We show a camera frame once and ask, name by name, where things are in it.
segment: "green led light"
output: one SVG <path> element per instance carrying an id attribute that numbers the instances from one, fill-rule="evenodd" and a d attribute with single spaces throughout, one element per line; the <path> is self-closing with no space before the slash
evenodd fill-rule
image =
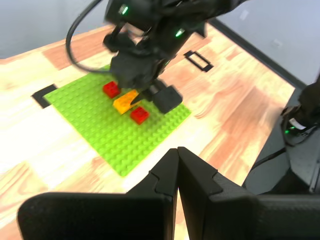
<path id="1" fill-rule="evenodd" d="M 181 34 L 183 34 L 185 32 L 185 30 L 180 29 L 179 31 L 176 32 L 175 37 L 179 37 Z"/>
<path id="2" fill-rule="evenodd" d="M 122 10 L 122 13 L 121 13 L 121 14 L 122 14 L 122 15 L 125 15 L 125 13 L 128 11 L 128 9 L 129 9 L 129 8 L 128 8 L 127 6 L 125 6 L 124 9 Z"/>

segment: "red lego brick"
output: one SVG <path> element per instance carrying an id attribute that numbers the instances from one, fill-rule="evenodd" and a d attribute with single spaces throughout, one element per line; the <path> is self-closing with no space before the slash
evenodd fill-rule
<path id="1" fill-rule="evenodd" d="M 109 98 L 113 99 L 120 94 L 121 89 L 118 88 L 116 82 L 111 81 L 103 86 L 103 91 L 109 96 Z"/>
<path id="2" fill-rule="evenodd" d="M 130 117 L 137 123 L 142 124 L 149 117 L 149 113 L 144 110 L 141 106 L 133 110 L 130 114 Z"/>

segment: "green lego baseplate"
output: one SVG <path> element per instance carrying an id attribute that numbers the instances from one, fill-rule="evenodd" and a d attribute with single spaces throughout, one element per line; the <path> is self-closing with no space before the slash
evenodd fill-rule
<path id="1" fill-rule="evenodd" d="M 122 89 L 114 99 L 103 92 L 103 86 L 111 81 L 114 81 L 111 75 L 89 73 L 48 93 L 45 98 L 120 176 L 126 176 L 191 111 L 180 104 L 162 114 L 152 102 L 142 100 L 138 106 L 149 112 L 149 118 L 138 125 L 130 118 L 138 106 L 123 115 L 112 106 L 114 99 L 130 89 Z"/>

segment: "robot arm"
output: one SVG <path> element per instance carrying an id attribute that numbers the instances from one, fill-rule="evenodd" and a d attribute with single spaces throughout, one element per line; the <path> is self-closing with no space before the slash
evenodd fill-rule
<path id="1" fill-rule="evenodd" d="M 182 102 L 174 86 L 158 79 L 167 64 L 193 33 L 205 37 L 205 21 L 232 11 L 245 0 L 110 0 L 105 20 L 115 24 L 104 45 L 113 53 L 110 70 L 89 69 L 76 62 L 70 48 L 71 37 L 83 18 L 102 0 L 94 0 L 75 20 L 66 37 L 66 51 L 73 64 L 94 73 L 113 74 L 120 88 L 137 89 L 132 104 L 147 99 L 162 113 Z M 142 40 L 135 44 L 125 25 L 141 30 Z"/>

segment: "black cable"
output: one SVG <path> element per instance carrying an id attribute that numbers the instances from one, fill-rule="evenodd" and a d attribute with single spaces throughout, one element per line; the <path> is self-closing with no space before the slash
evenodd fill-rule
<path id="1" fill-rule="evenodd" d="M 91 73 L 97 73 L 97 74 L 110 74 L 111 72 L 109 70 L 101 70 L 97 68 L 90 68 L 84 65 L 81 65 L 80 63 L 77 62 L 75 59 L 72 51 L 71 51 L 71 38 L 73 34 L 75 33 L 76 28 L 78 25 L 81 23 L 81 21 L 88 15 L 88 13 L 91 12 L 92 9 L 94 9 L 102 0 L 93 0 L 84 10 L 83 12 L 80 13 L 80 15 L 75 19 L 73 24 L 71 25 L 66 38 L 65 38 L 65 49 L 66 53 L 71 61 L 72 64 L 77 66 L 79 69 L 91 72 Z"/>
<path id="2" fill-rule="evenodd" d="M 275 153 L 272 153 L 272 154 L 270 154 L 269 156 L 266 156 L 265 158 L 257 161 L 255 164 L 253 164 L 250 172 L 251 172 L 253 169 L 259 167 L 261 164 L 264 164 L 265 162 L 268 162 L 268 161 L 270 161 L 270 160 L 278 157 L 279 155 L 281 155 L 281 154 L 283 154 L 283 153 L 285 153 L 285 152 L 286 152 L 286 148 L 284 147 L 284 148 L 281 148 L 280 150 L 276 151 Z"/>

